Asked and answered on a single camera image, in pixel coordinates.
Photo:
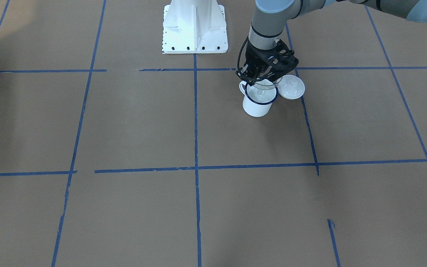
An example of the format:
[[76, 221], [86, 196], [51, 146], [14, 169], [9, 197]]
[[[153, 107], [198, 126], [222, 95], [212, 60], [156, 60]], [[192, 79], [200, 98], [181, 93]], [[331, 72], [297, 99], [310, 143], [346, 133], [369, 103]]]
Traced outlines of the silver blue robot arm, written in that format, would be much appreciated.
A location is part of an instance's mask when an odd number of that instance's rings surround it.
[[[245, 63], [237, 67], [236, 75], [252, 86], [264, 80], [275, 82], [293, 71], [299, 60], [280, 39], [286, 23], [331, 4], [332, 0], [256, 0], [249, 35], [239, 53]], [[427, 0], [354, 0], [354, 4], [411, 22], [427, 22]]]

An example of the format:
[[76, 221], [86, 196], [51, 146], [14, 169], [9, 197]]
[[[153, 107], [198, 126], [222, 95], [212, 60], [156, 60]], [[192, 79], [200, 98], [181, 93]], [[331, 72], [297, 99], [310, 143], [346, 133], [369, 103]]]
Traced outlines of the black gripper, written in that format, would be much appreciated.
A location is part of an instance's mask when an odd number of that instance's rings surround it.
[[248, 39], [242, 44], [242, 50], [244, 47], [246, 61], [242, 67], [242, 81], [246, 83], [275, 82], [293, 71], [299, 63], [295, 52], [281, 39], [269, 50], [254, 47]]

